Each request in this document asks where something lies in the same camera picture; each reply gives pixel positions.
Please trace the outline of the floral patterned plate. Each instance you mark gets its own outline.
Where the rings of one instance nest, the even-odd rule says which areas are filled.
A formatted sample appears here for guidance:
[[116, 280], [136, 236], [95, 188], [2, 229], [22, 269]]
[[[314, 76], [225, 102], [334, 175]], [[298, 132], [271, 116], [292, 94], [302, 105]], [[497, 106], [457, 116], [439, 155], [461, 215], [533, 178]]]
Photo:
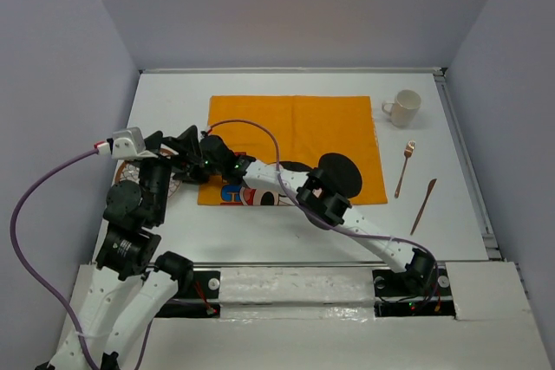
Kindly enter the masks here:
[[[141, 160], [123, 160], [116, 173], [114, 175], [114, 183], [120, 183], [123, 180], [130, 180], [134, 183], [139, 183], [140, 178], [140, 163]], [[168, 189], [168, 198], [171, 198], [175, 195], [178, 189], [181, 187], [181, 182], [174, 177], [176, 171], [175, 168], [172, 168], [172, 173], [170, 174], [170, 182], [169, 182], [169, 189]]]

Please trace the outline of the yellow cartoon cloth napkin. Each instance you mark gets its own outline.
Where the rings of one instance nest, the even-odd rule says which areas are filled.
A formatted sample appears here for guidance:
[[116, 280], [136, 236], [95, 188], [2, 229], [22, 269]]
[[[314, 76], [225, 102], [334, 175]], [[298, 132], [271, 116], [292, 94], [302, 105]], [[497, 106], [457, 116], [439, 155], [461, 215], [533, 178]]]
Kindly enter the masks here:
[[323, 169], [352, 204], [388, 201], [368, 96], [213, 96], [208, 124], [237, 154]]

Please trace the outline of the copper fork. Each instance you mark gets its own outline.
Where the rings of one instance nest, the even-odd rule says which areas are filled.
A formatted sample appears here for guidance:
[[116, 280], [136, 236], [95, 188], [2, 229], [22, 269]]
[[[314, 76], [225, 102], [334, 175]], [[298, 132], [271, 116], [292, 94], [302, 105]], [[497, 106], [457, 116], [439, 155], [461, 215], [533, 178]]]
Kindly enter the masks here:
[[401, 173], [400, 173], [400, 177], [398, 179], [397, 186], [395, 188], [394, 198], [399, 198], [399, 196], [400, 196], [400, 192], [401, 192], [401, 188], [402, 188], [402, 182], [403, 182], [403, 179], [404, 179], [405, 171], [407, 169], [408, 160], [413, 155], [414, 150], [415, 150], [415, 141], [410, 140], [407, 143], [407, 145], [405, 146], [405, 149], [403, 151], [404, 160], [403, 160], [403, 165], [402, 165], [402, 170], [401, 170]]

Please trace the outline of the white ceramic mug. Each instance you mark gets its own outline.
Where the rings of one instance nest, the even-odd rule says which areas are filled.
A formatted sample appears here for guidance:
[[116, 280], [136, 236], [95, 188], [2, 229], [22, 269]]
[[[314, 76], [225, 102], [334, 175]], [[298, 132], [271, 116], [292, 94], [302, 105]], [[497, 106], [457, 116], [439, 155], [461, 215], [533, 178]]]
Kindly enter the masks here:
[[403, 89], [398, 92], [392, 102], [384, 101], [382, 111], [390, 122], [399, 128], [408, 127], [421, 108], [421, 96], [414, 90]]

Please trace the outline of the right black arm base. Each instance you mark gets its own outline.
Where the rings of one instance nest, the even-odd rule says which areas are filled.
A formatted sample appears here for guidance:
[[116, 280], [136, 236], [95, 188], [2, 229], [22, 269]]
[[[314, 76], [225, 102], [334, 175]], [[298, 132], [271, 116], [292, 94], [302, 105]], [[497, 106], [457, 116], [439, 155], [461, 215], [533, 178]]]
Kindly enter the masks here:
[[439, 280], [420, 294], [407, 289], [398, 274], [389, 269], [372, 271], [377, 318], [412, 316], [455, 317], [454, 300], [447, 269], [439, 268]]

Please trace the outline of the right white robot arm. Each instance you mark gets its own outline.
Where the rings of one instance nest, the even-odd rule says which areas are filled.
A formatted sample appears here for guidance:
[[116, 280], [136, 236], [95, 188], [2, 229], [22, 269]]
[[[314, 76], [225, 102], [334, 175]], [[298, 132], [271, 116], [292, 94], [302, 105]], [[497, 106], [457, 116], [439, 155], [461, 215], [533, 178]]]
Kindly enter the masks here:
[[431, 296], [437, 287], [437, 263], [432, 253], [405, 238], [385, 234], [368, 220], [321, 168], [294, 172], [280, 163], [266, 164], [234, 153], [217, 135], [196, 134], [167, 140], [179, 159], [180, 180], [198, 184], [219, 175], [230, 185], [285, 195], [317, 227], [350, 237], [399, 275], [410, 295]]

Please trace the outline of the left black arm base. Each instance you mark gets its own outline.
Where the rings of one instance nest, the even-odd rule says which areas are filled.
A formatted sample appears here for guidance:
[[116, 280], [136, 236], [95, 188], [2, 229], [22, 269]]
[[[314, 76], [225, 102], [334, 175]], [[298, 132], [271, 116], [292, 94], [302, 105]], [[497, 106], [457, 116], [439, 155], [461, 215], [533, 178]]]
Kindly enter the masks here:
[[156, 318], [216, 319], [220, 316], [219, 270], [195, 270], [193, 280], [167, 301]]

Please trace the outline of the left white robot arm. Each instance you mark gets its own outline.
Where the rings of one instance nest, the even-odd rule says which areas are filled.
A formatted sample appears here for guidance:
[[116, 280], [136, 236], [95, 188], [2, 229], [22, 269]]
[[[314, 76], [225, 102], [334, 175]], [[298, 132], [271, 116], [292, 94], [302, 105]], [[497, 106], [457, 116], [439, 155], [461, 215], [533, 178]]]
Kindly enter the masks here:
[[74, 327], [43, 369], [121, 368], [163, 305], [192, 286], [193, 262], [171, 251], [157, 256], [161, 237], [153, 228], [164, 223], [173, 180], [205, 177], [197, 127], [177, 137], [143, 137], [133, 127], [96, 148], [137, 166], [139, 175], [109, 188], [103, 212], [108, 227], [88, 292], [80, 310], [69, 309]]

